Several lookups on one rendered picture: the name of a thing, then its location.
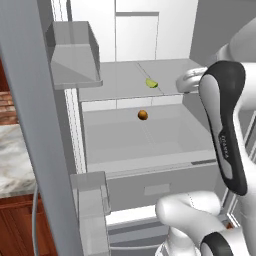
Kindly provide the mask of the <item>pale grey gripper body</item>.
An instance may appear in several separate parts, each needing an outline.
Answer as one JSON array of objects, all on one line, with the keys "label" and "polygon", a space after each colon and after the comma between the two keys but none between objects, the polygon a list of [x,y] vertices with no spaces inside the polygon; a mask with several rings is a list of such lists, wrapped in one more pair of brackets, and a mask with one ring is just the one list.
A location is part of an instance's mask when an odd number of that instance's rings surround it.
[{"label": "pale grey gripper body", "polygon": [[196,91],[199,86],[199,82],[206,72],[206,67],[193,68],[181,75],[176,80],[176,88],[179,93],[189,93]]}]

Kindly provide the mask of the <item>grey fridge drawer front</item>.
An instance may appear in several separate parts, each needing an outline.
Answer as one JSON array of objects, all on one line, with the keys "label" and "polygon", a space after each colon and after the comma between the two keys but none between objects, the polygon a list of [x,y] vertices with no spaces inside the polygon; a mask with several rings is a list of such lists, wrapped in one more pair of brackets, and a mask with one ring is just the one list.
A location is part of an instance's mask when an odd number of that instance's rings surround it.
[{"label": "grey fridge drawer front", "polygon": [[165,196],[213,191],[223,199],[225,185],[216,163],[108,179],[112,211],[154,205]]}]

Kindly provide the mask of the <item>white fridge body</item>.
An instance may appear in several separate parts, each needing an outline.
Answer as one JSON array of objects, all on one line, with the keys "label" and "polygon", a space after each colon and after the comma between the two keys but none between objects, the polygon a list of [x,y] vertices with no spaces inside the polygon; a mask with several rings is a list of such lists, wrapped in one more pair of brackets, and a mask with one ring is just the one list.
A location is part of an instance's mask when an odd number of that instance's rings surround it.
[{"label": "white fridge body", "polygon": [[57,21],[87,21],[100,60],[187,59],[199,0],[51,0]]}]

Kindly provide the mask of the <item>glass fridge shelf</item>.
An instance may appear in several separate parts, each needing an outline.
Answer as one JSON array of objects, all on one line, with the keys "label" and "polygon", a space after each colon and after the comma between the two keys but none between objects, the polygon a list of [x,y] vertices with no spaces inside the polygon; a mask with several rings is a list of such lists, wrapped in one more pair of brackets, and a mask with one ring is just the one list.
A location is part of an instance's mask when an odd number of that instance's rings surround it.
[{"label": "glass fridge shelf", "polygon": [[[199,64],[190,59],[102,63],[103,85],[81,89],[79,100],[98,101],[177,94],[176,80],[187,70],[197,67]],[[158,87],[149,88],[146,85],[147,78],[156,81]]]}]

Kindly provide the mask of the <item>small clear door bin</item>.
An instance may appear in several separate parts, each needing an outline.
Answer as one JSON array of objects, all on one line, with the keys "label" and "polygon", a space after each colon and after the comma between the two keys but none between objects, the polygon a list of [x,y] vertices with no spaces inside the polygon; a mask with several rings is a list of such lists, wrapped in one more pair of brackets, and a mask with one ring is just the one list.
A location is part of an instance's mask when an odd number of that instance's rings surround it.
[{"label": "small clear door bin", "polygon": [[84,256],[111,256],[106,216],[111,213],[104,171],[70,176]]}]

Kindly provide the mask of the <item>clear fridge crisper drawer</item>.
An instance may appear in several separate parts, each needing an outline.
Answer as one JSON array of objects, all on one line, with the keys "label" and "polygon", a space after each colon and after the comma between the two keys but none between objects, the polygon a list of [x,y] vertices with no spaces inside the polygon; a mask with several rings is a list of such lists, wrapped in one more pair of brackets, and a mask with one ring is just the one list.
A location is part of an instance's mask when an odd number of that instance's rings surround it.
[{"label": "clear fridge crisper drawer", "polygon": [[85,141],[90,172],[125,172],[215,158],[210,134],[181,104],[86,112]]}]

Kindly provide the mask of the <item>grey freezer drawer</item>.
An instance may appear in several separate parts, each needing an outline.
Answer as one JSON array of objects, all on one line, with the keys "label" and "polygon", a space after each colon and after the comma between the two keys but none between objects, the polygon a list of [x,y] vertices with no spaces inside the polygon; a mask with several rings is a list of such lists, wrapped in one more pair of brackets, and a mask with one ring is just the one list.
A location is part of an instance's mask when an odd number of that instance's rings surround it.
[{"label": "grey freezer drawer", "polygon": [[155,256],[168,227],[156,218],[108,225],[111,256]]}]

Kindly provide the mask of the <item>brown wooden cupboard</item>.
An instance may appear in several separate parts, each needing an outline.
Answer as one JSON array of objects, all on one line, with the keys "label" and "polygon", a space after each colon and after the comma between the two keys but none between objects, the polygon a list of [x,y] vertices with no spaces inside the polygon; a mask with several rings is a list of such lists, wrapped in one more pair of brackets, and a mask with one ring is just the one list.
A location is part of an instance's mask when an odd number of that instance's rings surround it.
[{"label": "brown wooden cupboard", "polygon": [[[0,198],[0,256],[34,256],[33,195]],[[58,256],[41,197],[38,197],[36,234],[39,256]]]}]

